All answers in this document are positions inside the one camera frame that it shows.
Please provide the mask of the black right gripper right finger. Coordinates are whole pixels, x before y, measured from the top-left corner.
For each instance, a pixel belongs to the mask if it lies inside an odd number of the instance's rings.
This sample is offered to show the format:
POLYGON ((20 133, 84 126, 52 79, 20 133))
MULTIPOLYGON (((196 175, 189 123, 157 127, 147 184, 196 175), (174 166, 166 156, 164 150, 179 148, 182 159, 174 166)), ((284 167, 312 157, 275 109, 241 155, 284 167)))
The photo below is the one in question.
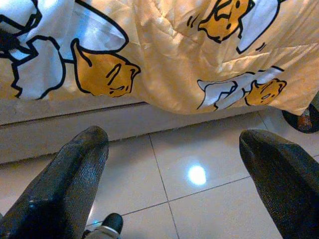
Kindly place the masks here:
POLYGON ((284 239, 319 237, 319 164, 301 146, 274 133, 239 136, 242 161, 284 239))

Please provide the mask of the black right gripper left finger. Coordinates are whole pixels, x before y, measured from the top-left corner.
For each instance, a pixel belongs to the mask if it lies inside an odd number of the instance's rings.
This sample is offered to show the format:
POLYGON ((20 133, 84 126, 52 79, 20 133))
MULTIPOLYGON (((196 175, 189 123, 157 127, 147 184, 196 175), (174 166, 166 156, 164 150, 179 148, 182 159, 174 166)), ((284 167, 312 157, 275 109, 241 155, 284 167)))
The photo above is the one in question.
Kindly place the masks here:
POLYGON ((107 133, 91 126, 65 144, 0 221, 2 239, 80 239, 108 158, 107 133))

